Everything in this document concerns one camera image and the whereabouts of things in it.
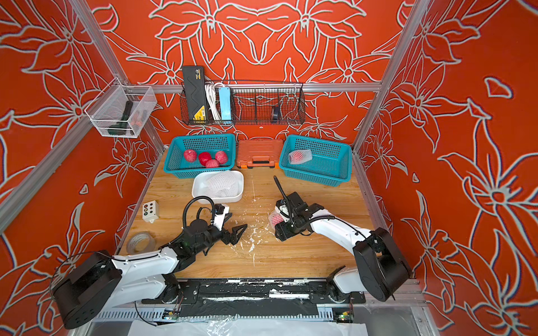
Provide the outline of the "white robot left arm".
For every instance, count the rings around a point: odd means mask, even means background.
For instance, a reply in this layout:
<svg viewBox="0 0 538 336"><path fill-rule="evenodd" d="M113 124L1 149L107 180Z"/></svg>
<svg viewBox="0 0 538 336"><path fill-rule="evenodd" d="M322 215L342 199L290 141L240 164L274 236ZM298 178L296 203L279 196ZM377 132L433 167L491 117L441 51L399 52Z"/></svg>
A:
<svg viewBox="0 0 538 336"><path fill-rule="evenodd" d="M172 302L181 287L175 274L207 254L217 243L236 245L247 225L231 230L195 220L178 237L156 251L134 256L112 256L105 250L92 253L52 288L67 330L94 319L103 309L140 300Z"/></svg>

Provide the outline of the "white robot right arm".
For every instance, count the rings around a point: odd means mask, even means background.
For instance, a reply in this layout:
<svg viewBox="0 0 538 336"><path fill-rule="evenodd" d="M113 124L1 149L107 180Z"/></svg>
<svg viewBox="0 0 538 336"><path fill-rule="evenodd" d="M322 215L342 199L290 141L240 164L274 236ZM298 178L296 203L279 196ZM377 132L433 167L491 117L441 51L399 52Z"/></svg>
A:
<svg viewBox="0 0 538 336"><path fill-rule="evenodd" d="M354 256L355 267L340 267L326 280L328 295L334 301L340 301L344 295L363 292L385 302L412 277L409 263L384 228L360 228L319 204L305 203L298 193L278 200L272 216L275 236L281 242L297 235L315 233Z"/></svg>

